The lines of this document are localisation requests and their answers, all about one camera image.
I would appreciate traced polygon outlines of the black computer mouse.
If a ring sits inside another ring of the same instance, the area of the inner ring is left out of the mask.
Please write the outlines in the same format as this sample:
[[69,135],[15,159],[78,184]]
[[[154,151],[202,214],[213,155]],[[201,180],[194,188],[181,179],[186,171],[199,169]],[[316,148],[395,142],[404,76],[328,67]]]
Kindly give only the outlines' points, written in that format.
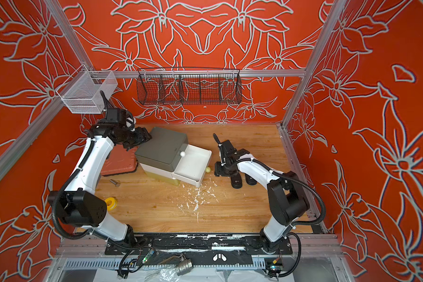
[[246,183],[250,186],[254,186],[257,184],[257,181],[248,174],[245,174],[245,180],[246,180]]
[[234,189],[241,189],[243,187],[242,177],[239,173],[234,176],[231,176],[230,181],[231,186]]

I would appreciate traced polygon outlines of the white drawer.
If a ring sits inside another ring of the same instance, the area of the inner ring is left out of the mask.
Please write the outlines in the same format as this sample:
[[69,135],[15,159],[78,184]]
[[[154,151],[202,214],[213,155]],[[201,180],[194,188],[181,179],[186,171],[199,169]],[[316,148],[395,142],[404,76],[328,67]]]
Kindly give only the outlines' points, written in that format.
[[201,187],[206,168],[209,165],[212,151],[193,145],[187,145],[180,153],[180,161],[172,173],[174,179]]

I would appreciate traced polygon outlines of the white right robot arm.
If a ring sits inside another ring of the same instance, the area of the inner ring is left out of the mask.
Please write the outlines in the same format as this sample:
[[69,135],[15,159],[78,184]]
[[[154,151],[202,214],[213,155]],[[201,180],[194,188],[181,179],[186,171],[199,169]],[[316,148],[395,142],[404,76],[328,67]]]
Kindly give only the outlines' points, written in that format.
[[[275,170],[256,159],[248,150],[237,150],[231,141],[222,142],[216,134],[213,134],[213,138],[220,156],[220,161],[215,163],[215,176],[230,178],[231,186],[240,189],[243,186],[241,174],[244,174],[247,184],[260,184],[267,191],[271,218],[260,232],[256,249],[274,253],[296,226],[313,226],[324,220],[326,207],[323,199],[308,184],[300,181],[294,172]],[[318,202],[320,214],[314,220],[304,221],[300,218],[310,209],[307,193]]]

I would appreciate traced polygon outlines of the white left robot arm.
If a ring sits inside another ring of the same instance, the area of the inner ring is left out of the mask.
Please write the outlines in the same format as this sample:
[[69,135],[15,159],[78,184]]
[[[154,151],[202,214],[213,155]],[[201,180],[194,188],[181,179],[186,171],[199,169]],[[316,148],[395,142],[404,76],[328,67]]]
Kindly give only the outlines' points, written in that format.
[[113,107],[103,91],[100,95],[106,116],[87,131],[86,145],[74,171],[59,190],[50,193],[51,219],[65,239],[79,240],[92,234],[122,249],[135,250],[145,241],[137,241],[133,228],[108,212],[106,202],[95,196],[95,190],[105,161],[116,145],[130,150],[152,137],[146,128],[135,126],[129,111]]

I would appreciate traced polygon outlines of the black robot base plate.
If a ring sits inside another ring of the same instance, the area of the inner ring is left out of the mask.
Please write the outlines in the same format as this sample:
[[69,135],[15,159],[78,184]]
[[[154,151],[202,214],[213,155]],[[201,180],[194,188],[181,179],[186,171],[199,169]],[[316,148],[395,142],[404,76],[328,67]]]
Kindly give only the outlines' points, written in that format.
[[193,267],[257,270],[276,259],[280,265],[293,254],[288,239],[282,239],[273,250],[264,250],[257,233],[138,233],[135,237],[138,242],[146,238],[147,243],[129,259],[154,251],[145,268],[173,266],[185,258]]

